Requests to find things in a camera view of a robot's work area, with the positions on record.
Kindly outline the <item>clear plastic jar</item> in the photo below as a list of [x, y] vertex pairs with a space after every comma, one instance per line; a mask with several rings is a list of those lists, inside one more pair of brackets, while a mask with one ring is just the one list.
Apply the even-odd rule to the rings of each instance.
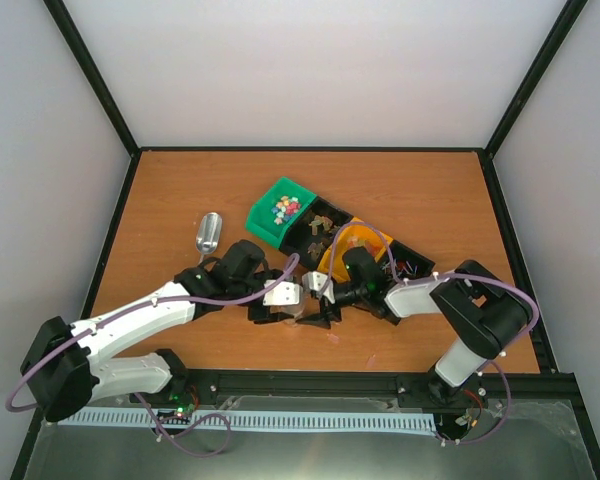
[[280, 312], [288, 315], [288, 318], [283, 320], [283, 324], [292, 328], [299, 327], [298, 320], [306, 313], [311, 301], [310, 295], [303, 295], [297, 304], [281, 307]]

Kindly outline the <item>black bin with lollipops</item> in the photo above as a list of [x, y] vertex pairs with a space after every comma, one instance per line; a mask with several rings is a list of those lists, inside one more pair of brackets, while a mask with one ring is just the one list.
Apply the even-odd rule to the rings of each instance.
[[415, 280], [428, 277], [434, 270], [435, 262], [399, 241], [392, 241], [389, 245], [393, 260], [384, 253], [378, 264], [387, 276], [392, 275], [391, 267], [394, 266], [400, 279]]

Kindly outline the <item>yellow plastic bin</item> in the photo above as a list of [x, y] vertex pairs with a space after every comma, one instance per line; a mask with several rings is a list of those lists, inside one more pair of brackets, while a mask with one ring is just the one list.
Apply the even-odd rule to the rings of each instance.
[[350, 225], [338, 237], [334, 262], [331, 262], [332, 239], [328, 238], [316, 270], [325, 274], [331, 273], [331, 276], [339, 283], [349, 281], [350, 277], [343, 260], [343, 256], [348, 250], [363, 247], [378, 263], [393, 240], [393, 237], [384, 232], [375, 233], [368, 226], [364, 226], [360, 218], [353, 217]]

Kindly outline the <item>black bin with popsicle candies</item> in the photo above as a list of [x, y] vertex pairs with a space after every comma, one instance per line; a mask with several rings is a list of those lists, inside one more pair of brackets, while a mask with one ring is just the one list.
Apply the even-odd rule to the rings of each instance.
[[292, 219], [278, 250], [285, 255], [298, 254], [301, 266], [316, 270], [339, 228], [352, 218], [350, 213], [318, 196]]

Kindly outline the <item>metal scoop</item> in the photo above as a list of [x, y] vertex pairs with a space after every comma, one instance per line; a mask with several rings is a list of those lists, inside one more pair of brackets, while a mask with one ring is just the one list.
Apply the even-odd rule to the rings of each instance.
[[222, 216], [217, 212], [209, 212], [200, 221], [196, 234], [195, 247], [200, 260], [210, 256], [218, 247], [223, 227]]

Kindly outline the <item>green plastic bin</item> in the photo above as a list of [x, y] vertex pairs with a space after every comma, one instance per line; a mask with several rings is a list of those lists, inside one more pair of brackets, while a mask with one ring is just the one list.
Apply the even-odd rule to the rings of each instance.
[[246, 230], [278, 248], [292, 223], [304, 213], [317, 195], [287, 177], [281, 177], [251, 207]]

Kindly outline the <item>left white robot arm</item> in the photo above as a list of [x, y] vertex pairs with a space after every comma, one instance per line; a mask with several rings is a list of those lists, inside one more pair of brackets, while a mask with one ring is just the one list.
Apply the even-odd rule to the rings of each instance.
[[47, 320], [20, 367], [36, 408], [47, 421], [58, 422], [94, 401], [119, 395], [182, 401], [188, 370], [172, 350], [128, 358], [120, 352], [226, 306], [253, 307], [274, 291], [296, 299], [290, 279], [298, 263], [293, 254], [284, 269], [272, 269], [259, 246], [240, 240], [222, 257], [208, 257], [114, 311], [71, 324], [59, 316]]

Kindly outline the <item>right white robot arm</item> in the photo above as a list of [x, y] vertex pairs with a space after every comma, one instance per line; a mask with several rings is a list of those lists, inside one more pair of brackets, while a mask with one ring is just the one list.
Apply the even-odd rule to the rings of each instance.
[[383, 267], [362, 247], [347, 251], [343, 262], [343, 282], [318, 271], [303, 275], [303, 289], [319, 301], [320, 310], [300, 322], [330, 328], [348, 306], [394, 325], [414, 315], [443, 315], [456, 340], [416, 388], [439, 406], [450, 404], [473, 374], [505, 353], [539, 319], [539, 308], [529, 295], [474, 260], [415, 280], [395, 278], [393, 261]]

